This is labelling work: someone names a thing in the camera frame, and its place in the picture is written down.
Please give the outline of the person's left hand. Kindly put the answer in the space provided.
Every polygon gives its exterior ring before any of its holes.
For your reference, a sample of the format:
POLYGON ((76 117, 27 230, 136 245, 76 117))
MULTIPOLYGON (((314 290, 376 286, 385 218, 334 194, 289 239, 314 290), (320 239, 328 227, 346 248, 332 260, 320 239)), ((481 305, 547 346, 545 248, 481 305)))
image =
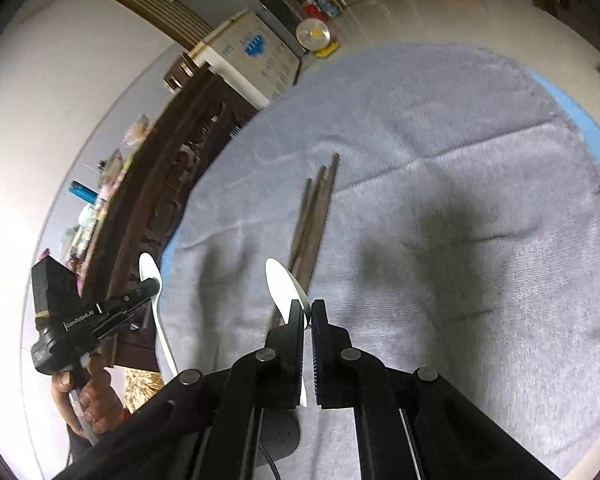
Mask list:
MULTIPOLYGON (((84 420, 95 434, 106 434, 122 424, 124 408, 111 387, 111 376, 105 368, 104 358, 99 353, 91 356, 87 370, 91 379, 79 395, 84 420)), ((69 399, 72 389, 73 381, 69 372, 52 377, 52 398, 60 416, 75 434, 84 438, 84 431, 69 399)))

